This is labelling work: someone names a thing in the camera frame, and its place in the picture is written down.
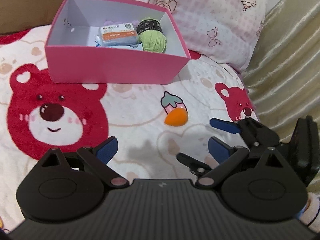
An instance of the bear mouth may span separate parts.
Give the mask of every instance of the bear mouth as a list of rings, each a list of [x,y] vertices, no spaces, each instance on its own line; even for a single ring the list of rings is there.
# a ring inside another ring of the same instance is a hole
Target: bear mouth
[[[61,128],[58,128],[58,129],[56,129],[56,130],[52,130],[52,129],[50,129],[49,127],[47,127],[47,129],[48,129],[50,132],[57,132],[57,131],[60,131],[60,130],[61,130]]]

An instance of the red bear face print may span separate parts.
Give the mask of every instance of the red bear face print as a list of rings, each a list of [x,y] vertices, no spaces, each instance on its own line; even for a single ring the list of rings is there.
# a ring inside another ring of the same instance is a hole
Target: red bear face print
[[[100,103],[106,84],[55,84],[48,69],[26,64],[12,73],[10,86],[8,130],[15,145],[30,157],[39,160],[53,146],[63,152],[96,146],[108,137]]]
[[[232,121],[242,120],[246,116],[257,118],[245,89],[239,87],[228,88],[223,83],[216,83],[214,87],[224,100],[228,115]]]

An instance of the pink box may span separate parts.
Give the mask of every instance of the pink box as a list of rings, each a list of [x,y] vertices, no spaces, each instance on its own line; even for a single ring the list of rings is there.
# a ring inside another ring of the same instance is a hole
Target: pink box
[[[157,19],[167,38],[165,53],[95,47],[106,20]],[[45,52],[55,83],[168,84],[190,60],[170,12],[135,0],[64,0],[48,35]]]

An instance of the yarn label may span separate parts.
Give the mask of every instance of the yarn label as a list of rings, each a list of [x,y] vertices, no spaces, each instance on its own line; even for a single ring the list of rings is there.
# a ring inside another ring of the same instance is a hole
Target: yarn label
[[[100,32],[103,41],[136,36],[132,23],[103,26],[100,27]]]
[[[161,33],[163,33],[160,23],[157,20],[153,20],[153,19],[143,20],[142,22],[139,23],[139,25],[137,27],[138,35],[140,33],[147,31],[147,30],[156,30],[156,31],[160,31]]]

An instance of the metal pin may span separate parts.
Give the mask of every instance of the metal pin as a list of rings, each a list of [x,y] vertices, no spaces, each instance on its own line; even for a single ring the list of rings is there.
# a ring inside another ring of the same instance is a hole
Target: metal pin
[[[199,184],[203,185],[203,186],[210,186],[214,184],[214,179],[212,178],[200,178],[198,180]]]
[[[127,180],[121,177],[113,178],[111,180],[111,184],[114,186],[123,186],[126,183],[127,183]]]
[[[200,172],[200,173],[204,173],[204,168],[198,168],[198,171]]]

